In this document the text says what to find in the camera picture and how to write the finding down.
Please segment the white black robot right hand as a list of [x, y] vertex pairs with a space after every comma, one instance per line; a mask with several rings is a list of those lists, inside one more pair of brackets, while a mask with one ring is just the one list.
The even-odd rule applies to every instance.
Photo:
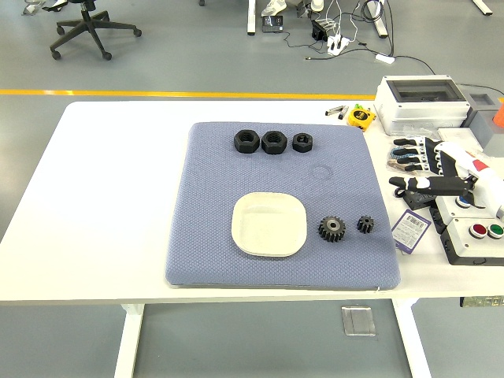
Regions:
[[457, 143], [424, 136], [395, 139], [397, 162], [407, 172], [431, 172], [420, 178], [391, 177], [389, 183], [407, 191], [436, 196], [461, 196], [503, 220], [503, 178]]

